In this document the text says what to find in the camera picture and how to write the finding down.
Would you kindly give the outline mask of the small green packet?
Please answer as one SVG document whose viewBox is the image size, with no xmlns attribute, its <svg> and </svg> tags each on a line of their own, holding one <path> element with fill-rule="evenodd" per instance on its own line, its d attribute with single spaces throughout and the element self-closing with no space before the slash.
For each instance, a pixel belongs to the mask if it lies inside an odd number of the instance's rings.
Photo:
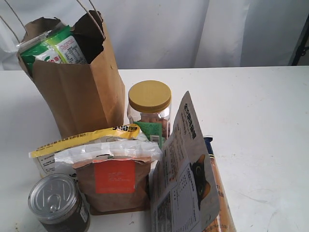
<svg viewBox="0 0 309 232">
<path fill-rule="evenodd" d="M 146 135 L 147 139 L 150 142 L 155 142 L 158 144 L 159 148 L 162 148 L 163 137 L 162 137 L 162 124 L 161 123 L 152 123 L 152 122 L 141 122 L 135 121 L 142 132 Z"/>
</svg>

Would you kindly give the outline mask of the yellow-edged white packet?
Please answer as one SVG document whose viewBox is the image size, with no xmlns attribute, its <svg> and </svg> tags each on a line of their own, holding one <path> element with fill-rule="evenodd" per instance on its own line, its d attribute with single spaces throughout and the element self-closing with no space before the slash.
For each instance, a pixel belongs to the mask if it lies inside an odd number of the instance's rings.
<svg viewBox="0 0 309 232">
<path fill-rule="evenodd" d="M 54 173 L 65 173 L 77 181 L 73 163 L 93 159 L 101 154 L 114 156 L 116 146 L 130 140 L 148 139 L 138 125 L 128 124 L 81 133 L 43 145 L 30 152 L 29 158 L 34 161 L 41 178 Z"/>
</svg>

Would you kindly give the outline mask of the brown pouch with orange label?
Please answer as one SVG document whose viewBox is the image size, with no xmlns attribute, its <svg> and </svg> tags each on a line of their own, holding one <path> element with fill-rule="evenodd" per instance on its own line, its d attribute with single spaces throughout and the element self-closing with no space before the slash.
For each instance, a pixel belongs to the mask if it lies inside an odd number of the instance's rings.
<svg viewBox="0 0 309 232">
<path fill-rule="evenodd" d="M 93 215 L 150 208 L 149 173 L 160 160 L 155 142 L 123 140 L 80 145 L 55 153 L 58 173 L 76 174 Z"/>
</svg>

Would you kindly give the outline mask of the brown paper bag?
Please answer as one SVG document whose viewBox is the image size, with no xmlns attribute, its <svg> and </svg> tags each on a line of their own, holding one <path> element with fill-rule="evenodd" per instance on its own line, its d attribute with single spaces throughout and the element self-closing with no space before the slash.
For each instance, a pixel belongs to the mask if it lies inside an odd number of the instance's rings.
<svg viewBox="0 0 309 232">
<path fill-rule="evenodd" d="M 0 49 L 16 54 L 21 69 L 48 104 L 62 137 L 123 124 L 125 85 L 103 17 L 95 7 L 70 26 L 86 64 L 37 60 L 32 72 L 27 70 L 17 46 L 58 26 L 67 25 L 58 18 L 41 17 L 23 25 L 25 35 L 20 40 L 1 19 Z"/>
</svg>

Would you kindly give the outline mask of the white curtain backdrop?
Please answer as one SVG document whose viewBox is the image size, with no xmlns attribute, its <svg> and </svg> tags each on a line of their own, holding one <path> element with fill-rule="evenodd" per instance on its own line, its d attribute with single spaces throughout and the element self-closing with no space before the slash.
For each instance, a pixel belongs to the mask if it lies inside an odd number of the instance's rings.
<svg viewBox="0 0 309 232">
<path fill-rule="evenodd" d="M 73 25 L 102 14 L 119 69 L 286 66 L 306 0 L 3 0 L 0 68 L 19 70 L 16 44 L 40 17 Z"/>
</svg>

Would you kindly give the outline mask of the grey cat food pouch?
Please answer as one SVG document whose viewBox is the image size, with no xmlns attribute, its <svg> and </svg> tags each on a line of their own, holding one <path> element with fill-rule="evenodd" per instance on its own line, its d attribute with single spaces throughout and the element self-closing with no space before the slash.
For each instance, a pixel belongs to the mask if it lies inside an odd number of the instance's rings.
<svg viewBox="0 0 309 232">
<path fill-rule="evenodd" d="M 153 232 L 202 232 L 218 216 L 211 160 L 189 92 L 149 181 Z"/>
</svg>

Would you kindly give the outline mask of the orange noodle packet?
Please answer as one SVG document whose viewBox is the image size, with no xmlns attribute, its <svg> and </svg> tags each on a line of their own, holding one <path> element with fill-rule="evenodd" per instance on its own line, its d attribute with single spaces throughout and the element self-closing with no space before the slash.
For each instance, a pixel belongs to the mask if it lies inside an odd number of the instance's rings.
<svg viewBox="0 0 309 232">
<path fill-rule="evenodd" d="M 217 167 L 214 152 L 212 150 L 212 137 L 204 137 L 207 151 L 211 160 L 212 171 L 214 174 L 216 187 L 220 200 L 220 211 L 215 220 L 204 230 L 205 232 L 236 232 L 236 227 L 230 212 L 230 207 L 225 194 L 224 186 L 222 184 L 219 169 Z"/>
</svg>

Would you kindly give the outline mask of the clear jar with yellow lid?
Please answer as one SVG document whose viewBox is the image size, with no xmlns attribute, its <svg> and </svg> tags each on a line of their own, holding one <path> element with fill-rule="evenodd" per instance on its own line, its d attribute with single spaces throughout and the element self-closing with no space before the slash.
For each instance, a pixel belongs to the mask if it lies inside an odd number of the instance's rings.
<svg viewBox="0 0 309 232">
<path fill-rule="evenodd" d="M 165 83 L 139 82 L 128 92 L 127 118 L 131 124 L 135 121 L 161 123 L 164 144 L 170 135 L 171 99 L 172 92 Z"/>
</svg>

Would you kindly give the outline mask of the green snack packet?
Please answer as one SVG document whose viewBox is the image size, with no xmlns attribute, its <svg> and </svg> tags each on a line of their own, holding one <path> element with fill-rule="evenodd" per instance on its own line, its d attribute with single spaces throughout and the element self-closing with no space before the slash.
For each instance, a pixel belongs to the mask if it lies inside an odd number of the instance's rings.
<svg viewBox="0 0 309 232">
<path fill-rule="evenodd" d="M 37 60 L 65 64 L 87 63 L 70 26 L 58 26 L 20 43 L 17 47 L 29 72 L 32 72 Z"/>
</svg>

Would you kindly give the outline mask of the dark metal stand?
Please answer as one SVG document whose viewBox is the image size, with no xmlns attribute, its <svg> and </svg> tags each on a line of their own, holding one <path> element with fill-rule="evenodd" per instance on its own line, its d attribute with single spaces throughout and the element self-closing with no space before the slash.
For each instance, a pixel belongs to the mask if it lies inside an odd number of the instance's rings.
<svg viewBox="0 0 309 232">
<path fill-rule="evenodd" d="M 296 66 L 302 56 L 306 54 L 308 48 L 306 47 L 307 40 L 309 38 L 309 25 L 304 26 L 304 32 L 300 36 L 300 42 L 297 45 L 294 59 L 292 61 L 292 66 Z"/>
</svg>

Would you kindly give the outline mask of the dark jar with metal lid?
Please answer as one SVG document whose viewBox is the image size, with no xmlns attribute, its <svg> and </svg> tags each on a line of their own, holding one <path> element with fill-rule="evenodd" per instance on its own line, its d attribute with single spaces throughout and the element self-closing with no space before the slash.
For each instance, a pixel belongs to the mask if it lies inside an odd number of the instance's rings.
<svg viewBox="0 0 309 232">
<path fill-rule="evenodd" d="M 66 174 L 51 174 L 37 182 L 29 193 L 28 206 L 48 232 L 88 231 L 88 209 Z"/>
</svg>

